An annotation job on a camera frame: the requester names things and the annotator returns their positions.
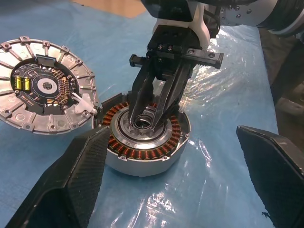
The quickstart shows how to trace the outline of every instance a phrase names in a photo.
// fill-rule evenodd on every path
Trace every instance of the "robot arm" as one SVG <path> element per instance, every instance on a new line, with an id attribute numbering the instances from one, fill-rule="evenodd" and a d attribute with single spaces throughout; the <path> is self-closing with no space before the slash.
<path id="1" fill-rule="evenodd" d="M 178 106 L 192 69 L 197 65 L 220 68 L 221 53 L 207 52 L 220 25 L 249 25 L 277 35 L 304 40 L 303 0 L 141 0 L 157 18 L 145 57 L 132 55 L 131 66 L 141 67 L 130 93 L 129 121 L 133 124 L 153 95 L 155 78 L 165 81 L 151 128 Z"/>

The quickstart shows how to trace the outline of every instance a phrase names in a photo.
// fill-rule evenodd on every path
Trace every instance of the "wooden floor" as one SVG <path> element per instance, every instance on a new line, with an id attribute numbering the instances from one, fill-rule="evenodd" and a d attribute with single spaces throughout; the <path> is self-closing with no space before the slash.
<path id="1" fill-rule="evenodd" d="M 140 0 L 72 0 L 83 6 L 112 13 L 126 18 L 134 18 L 146 11 Z"/>

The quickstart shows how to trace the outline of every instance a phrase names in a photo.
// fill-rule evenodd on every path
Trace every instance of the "copper winding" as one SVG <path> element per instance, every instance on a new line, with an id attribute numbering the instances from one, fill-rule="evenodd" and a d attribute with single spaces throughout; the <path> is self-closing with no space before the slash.
<path id="1" fill-rule="evenodd" d="M 120 109 L 123 109 L 128 106 L 129 104 L 127 102 L 123 102 L 112 107 L 104 115 L 102 124 L 110 126 L 113 116 Z M 170 153 L 176 148 L 181 136 L 181 127 L 178 122 L 178 119 L 175 116 L 171 116 L 170 121 L 172 124 L 172 135 L 166 143 L 164 143 L 158 148 L 155 148 L 153 150 L 134 150 L 117 141 L 112 134 L 110 136 L 108 148 L 116 152 L 119 156 L 124 155 L 126 158 L 132 158 L 137 160 L 153 160 L 161 158 L 163 156 L 170 156 Z"/>

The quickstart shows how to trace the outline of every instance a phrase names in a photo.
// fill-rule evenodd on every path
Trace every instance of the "blue plastic sheet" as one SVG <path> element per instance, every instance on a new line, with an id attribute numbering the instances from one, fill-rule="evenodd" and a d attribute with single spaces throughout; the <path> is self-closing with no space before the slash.
<path id="1" fill-rule="evenodd" d="M 126 19 L 68 1 L 11 0 L 0 6 L 0 41 L 29 36 L 68 46 L 96 74 L 100 100 L 128 91 L 155 24 L 148 13 Z M 222 28 L 210 50 L 222 68 L 197 66 L 181 106 L 192 132 L 165 173 L 136 178 L 106 167 L 90 228 L 272 228 L 255 192 L 236 128 L 277 133 L 258 30 Z M 30 134 L 0 123 L 0 227 L 43 171 L 86 125 L 69 134 Z"/>

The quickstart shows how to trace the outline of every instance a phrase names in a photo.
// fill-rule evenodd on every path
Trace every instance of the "circuit board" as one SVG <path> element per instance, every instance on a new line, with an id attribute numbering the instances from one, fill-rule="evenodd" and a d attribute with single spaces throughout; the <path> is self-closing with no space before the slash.
<path id="1" fill-rule="evenodd" d="M 76 79 L 55 67 L 28 63 L 13 72 L 11 84 L 27 110 L 39 115 L 61 115 L 76 102 L 71 92 L 78 93 Z"/>

